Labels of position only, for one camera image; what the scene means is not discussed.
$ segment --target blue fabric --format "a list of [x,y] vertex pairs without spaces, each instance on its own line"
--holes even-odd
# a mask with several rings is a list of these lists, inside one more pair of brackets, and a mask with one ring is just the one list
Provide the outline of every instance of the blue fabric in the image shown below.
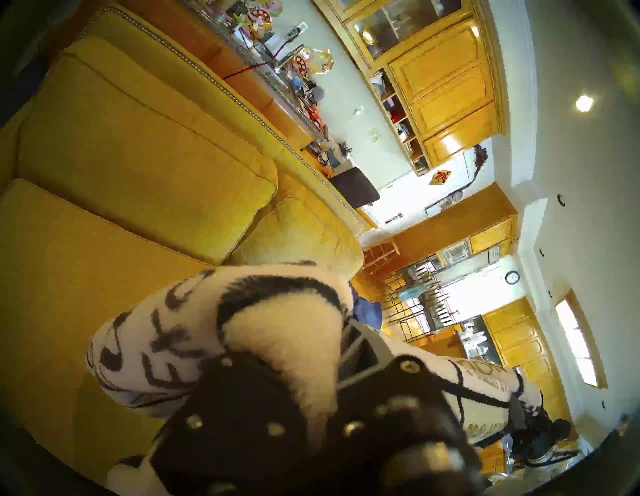
[[353,297],[353,315],[358,319],[358,322],[374,329],[382,329],[382,303],[371,303],[369,300],[365,300],[351,283],[349,286]]

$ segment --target microwave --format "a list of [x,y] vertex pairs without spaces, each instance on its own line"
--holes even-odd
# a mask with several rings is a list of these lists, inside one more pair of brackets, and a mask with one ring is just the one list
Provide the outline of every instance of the microwave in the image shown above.
[[440,250],[440,256],[448,266],[466,260],[471,255],[471,242],[468,238],[460,241],[459,243],[452,244],[444,250]]

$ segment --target ceiling light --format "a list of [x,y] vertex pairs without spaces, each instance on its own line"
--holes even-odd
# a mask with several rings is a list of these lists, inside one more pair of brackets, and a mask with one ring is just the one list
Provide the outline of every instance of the ceiling light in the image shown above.
[[580,112],[588,112],[591,110],[591,106],[593,105],[593,98],[588,97],[587,95],[582,95],[575,101],[575,107]]

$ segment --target wooden door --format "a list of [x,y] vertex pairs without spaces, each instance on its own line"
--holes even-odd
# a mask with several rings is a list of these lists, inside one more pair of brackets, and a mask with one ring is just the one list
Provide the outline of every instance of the wooden door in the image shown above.
[[425,140],[492,100],[489,64],[482,62],[422,97],[410,109]]
[[483,252],[487,248],[491,248],[493,245],[510,238],[512,226],[513,218],[509,217],[499,224],[472,236],[469,238],[471,241],[471,251],[475,255],[476,253]]
[[478,29],[474,19],[466,20],[390,64],[408,104],[486,60]]
[[560,375],[540,325],[525,298],[483,315],[506,367],[520,366],[543,394],[551,419],[571,420]]
[[492,102],[424,142],[431,168],[444,164],[453,155],[477,145],[496,132],[498,116]]

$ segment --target yellow sofa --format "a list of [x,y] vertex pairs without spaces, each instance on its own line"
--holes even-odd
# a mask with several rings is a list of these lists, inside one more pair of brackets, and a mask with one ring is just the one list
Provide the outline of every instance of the yellow sofa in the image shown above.
[[113,4],[0,131],[0,399],[102,482],[158,421],[84,363],[104,321],[208,266],[316,260],[351,278],[362,220],[260,113]]

